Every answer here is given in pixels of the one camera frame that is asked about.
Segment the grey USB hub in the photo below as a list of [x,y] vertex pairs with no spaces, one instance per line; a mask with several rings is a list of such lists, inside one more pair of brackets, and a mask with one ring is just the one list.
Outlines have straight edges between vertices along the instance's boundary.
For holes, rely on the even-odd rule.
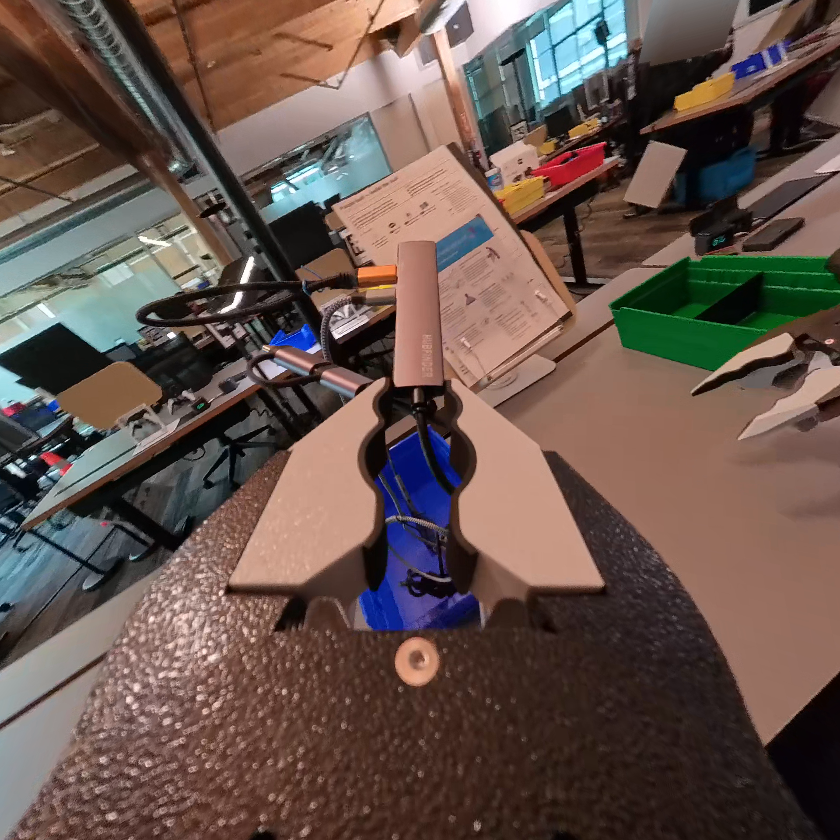
[[444,380],[436,244],[406,241],[396,254],[392,382],[415,389],[441,387]]

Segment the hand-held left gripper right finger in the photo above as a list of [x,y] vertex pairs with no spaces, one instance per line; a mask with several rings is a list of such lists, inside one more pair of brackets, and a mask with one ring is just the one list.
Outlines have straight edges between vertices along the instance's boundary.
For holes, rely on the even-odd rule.
[[605,583],[541,447],[458,381],[444,384],[450,498],[446,566],[485,614]]

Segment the blue plastic bin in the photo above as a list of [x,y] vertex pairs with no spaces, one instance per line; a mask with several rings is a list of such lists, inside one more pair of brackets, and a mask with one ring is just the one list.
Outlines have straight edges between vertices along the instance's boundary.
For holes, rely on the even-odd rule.
[[388,560],[378,589],[359,598],[374,631],[449,629],[474,624],[480,606],[457,593],[445,562],[449,494],[438,484],[416,433],[388,449],[375,484],[383,494]]

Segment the yellow plastic bin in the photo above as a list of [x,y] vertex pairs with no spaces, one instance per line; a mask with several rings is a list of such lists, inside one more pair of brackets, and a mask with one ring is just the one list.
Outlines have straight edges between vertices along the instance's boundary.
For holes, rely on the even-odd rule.
[[725,98],[734,87],[734,73],[728,71],[718,77],[696,84],[692,89],[679,94],[674,100],[674,110],[685,112]]
[[528,177],[495,190],[494,196],[511,217],[530,207],[544,197],[545,179]]

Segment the white board stand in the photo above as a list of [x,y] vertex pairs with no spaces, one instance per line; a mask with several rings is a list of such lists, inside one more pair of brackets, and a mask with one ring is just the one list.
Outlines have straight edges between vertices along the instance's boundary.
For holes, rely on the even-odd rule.
[[486,388],[478,392],[478,397],[491,407],[512,399],[513,396],[525,391],[540,382],[556,369],[557,363],[540,355],[533,355],[508,373],[496,378]]

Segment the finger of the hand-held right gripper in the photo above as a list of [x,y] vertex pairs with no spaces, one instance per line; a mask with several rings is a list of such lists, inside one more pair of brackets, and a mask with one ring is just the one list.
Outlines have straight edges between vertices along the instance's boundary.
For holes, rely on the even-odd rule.
[[805,352],[797,345],[795,337],[789,332],[782,332],[772,338],[763,338],[736,353],[709,373],[690,393],[699,396],[727,383],[749,379],[755,380],[758,387],[767,387],[779,373],[788,371],[804,360]]
[[802,422],[819,424],[829,403],[838,399],[838,388],[839,366],[832,364],[825,354],[814,355],[801,384],[768,411],[757,415],[741,431],[738,440],[755,438]]

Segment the black device with display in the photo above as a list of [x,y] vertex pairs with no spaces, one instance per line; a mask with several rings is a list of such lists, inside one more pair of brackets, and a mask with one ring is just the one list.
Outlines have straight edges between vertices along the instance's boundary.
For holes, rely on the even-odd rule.
[[689,234],[698,257],[733,245],[736,237],[752,228],[753,212],[742,209],[737,196],[715,202],[689,221]]

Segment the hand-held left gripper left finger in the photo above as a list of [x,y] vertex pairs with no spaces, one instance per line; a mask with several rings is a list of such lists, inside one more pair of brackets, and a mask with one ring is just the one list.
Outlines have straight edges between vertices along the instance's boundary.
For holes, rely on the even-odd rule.
[[294,444],[227,589],[331,600],[349,614],[384,580],[385,498],[376,485],[387,460],[392,382],[363,389]]

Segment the black tablet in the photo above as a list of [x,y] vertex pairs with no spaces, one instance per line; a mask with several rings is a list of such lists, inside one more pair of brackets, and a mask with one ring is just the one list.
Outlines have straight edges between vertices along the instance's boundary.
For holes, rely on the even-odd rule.
[[776,186],[772,191],[746,208],[752,215],[752,226],[756,228],[766,224],[783,210],[832,179],[834,175],[835,173],[815,174]]

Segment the black monitor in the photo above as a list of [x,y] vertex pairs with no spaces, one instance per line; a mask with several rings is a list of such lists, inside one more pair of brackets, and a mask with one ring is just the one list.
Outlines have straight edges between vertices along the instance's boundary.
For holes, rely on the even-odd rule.
[[1,367],[34,390],[57,396],[112,364],[110,358],[58,322],[1,353]]

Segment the blue storage crate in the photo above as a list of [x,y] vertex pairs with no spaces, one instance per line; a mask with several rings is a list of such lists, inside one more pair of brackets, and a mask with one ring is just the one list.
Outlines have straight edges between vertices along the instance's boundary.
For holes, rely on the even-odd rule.
[[711,204],[738,195],[754,180],[757,151],[751,145],[733,152],[727,159],[698,171],[693,197],[700,204]]

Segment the silver ventilation duct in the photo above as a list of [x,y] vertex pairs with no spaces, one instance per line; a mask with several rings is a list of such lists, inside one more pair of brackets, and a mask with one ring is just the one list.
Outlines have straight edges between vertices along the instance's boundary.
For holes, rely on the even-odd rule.
[[93,54],[104,65],[129,102],[160,136],[167,170],[179,181],[200,170],[193,148],[176,121],[176,113],[144,68],[136,50],[103,1],[58,1]]

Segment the brown board on stand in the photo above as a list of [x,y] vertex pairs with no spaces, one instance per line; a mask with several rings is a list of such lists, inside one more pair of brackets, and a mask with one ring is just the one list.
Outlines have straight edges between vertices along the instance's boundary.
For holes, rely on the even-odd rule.
[[163,390],[130,362],[114,362],[56,396],[59,408],[98,431],[124,425],[126,418],[151,410]]

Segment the black bin divider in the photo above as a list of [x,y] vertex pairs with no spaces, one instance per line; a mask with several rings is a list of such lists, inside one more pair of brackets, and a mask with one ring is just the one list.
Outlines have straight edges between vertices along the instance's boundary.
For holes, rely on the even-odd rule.
[[699,313],[695,321],[737,326],[750,319],[759,310],[764,281],[763,272],[751,276]]

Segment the black phone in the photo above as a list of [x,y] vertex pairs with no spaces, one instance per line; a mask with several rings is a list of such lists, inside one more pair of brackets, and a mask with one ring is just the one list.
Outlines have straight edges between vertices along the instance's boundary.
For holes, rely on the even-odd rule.
[[805,225],[803,217],[775,218],[742,243],[743,254],[769,253],[793,236]]

